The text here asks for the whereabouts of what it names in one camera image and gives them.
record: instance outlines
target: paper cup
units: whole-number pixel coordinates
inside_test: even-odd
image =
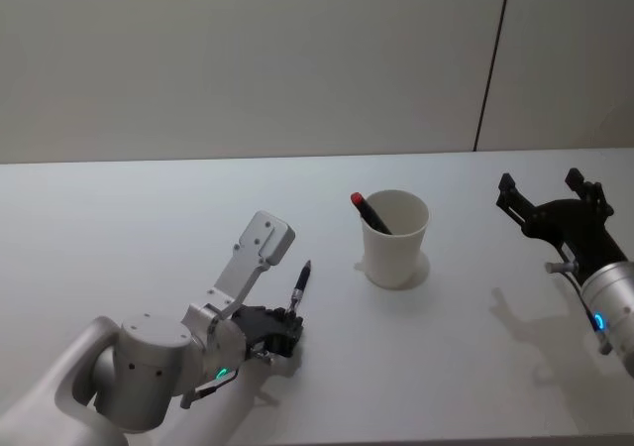
[[[402,190],[378,191],[367,201],[392,234],[379,233],[362,218],[364,272],[380,287],[399,288],[416,270],[429,208],[416,195]]]

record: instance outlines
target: marker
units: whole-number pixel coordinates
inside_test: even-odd
[[[299,279],[295,284],[295,289],[293,290],[293,294],[290,297],[290,305],[286,312],[295,312],[297,310],[297,306],[299,302],[301,302],[301,297],[304,295],[304,289],[306,288],[306,283],[308,282],[308,277],[310,277],[310,270],[312,269],[312,265],[310,260],[306,262],[304,267],[301,269],[301,273],[299,274]]]
[[[350,195],[350,199],[353,201],[353,205],[355,205],[355,207],[359,210],[359,213],[361,213],[361,217],[366,220],[368,226],[379,233],[383,233],[384,235],[392,234],[392,232],[385,226],[385,223],[383,223],[383,220],[380,219],[374,209],[366,202],[366,199],[360,193],[356,191]]]

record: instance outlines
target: table surface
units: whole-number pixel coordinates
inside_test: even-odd
[[[634,432],[634,381],[601,357],[557,259],[495,206],[511,172],[533,202],[604,184],[608,230],[634,253],[634,150],[1,166],[0,411],[95,316],[180,319],[255,211],[297,239],[247,301],[286,305],[313,262],[301,355],[194,403],[133,446],[423,441]],[[429,205],[430,270],[404,291],[355,269],[350,193]]]

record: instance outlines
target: green led light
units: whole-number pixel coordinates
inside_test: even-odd
[[[229,370],[227,369],[222,369],[220,372],[218,372],[218,374],[216,374],[216,380],[220,380],[222,379],[225,375],[227,375],[229,373]]]

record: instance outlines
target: cable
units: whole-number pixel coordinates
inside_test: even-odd
[[[589,320],[590,325],[592,326],[592,330],[594,330],[595,332],[598,330],[601,330],[598,328],[598,325],[596,325],[596,320],[594,319],[594,316],[592,315],[590,310],[587,308],[587,305],[585,305],[585,302],[583,302],[583,298],[581,297],[581,289],[579,288],[579,285],[575,282],[573,277],[569,275],[568,273],[560,273],[560,275],[566,278],[568,282],[573,286],[573,289],[575,290],[575,292],[577,293],[577,296],[579,297],[579,300],[581,301],[583,310],[585,310],[585,315],[587,316],[587,320]]]

